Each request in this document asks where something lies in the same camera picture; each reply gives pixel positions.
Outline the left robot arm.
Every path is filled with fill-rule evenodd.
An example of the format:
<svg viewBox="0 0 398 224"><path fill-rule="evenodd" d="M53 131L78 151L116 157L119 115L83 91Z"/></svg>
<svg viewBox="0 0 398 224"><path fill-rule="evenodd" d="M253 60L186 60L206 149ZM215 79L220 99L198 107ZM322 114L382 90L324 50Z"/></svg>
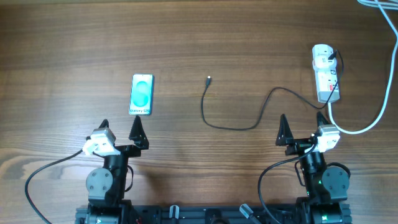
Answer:
<svg viewBox="0 0 398 224"><path fill-rule="evenodd" d="M103 166L90 172L86 178L88 207L76 212L76 223L140 223L141 217L132 202L124 194L132 188L126 187L128 172L133 172L128 160L141 156L141 151L149 148L149 141L144 132L139 116L134 118L129 145L115 145L116 136L109 128L109 121L104 119L99 128L94 129L86 138L83 152L104 159Z"/></svg>

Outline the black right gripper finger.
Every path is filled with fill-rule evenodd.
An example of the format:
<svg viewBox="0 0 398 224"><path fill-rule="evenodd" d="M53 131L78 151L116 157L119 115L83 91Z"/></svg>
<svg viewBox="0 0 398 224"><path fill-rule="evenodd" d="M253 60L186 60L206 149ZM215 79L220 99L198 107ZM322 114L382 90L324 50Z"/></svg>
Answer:
<svg viewBox="0 0 398 224"><path fill-rule="evenodd" d="M276 137L276 146L288 146L294 143L294 137L290 130L289 123L287 121L286 115L282 114L280 116L279 131Z"/></svg>
<svg viewBox="0 0 398 224"><path fill-rule="evenodd" d="M317 126L329 125L330 122L324 117L321 111L317 112Z"/></svg>

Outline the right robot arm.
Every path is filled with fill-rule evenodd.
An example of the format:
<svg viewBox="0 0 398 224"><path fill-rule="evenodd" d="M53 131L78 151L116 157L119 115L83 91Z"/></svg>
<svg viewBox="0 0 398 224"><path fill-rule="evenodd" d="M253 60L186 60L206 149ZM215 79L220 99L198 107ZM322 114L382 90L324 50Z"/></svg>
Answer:
<svg viewBox="0 0 398 224"><path fill-rule="evenodd" d="M287 156L299 156L296 169L306 197L296 200L299 223L349 224L353 222L348 199L350 170L338 162L326 163L324 153L333 149L340 140L340 131L329 123L321 112L317 113L317 130L308 138L295 139L285 114L280 116L279 132L275 144L286 146Z"/></svg>

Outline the light blue Galaxy smartphone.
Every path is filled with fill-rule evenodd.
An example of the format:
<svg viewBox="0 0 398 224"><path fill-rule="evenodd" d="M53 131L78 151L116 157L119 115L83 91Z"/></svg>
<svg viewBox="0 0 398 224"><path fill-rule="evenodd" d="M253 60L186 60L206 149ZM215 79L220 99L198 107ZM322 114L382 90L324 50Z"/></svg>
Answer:
<svg viewBox="0 0 398 224"><path fill-rule="evenodd" d="M152 114L152 102L154 94L153 74L134 74L132 76L129 114Z"/></svg>

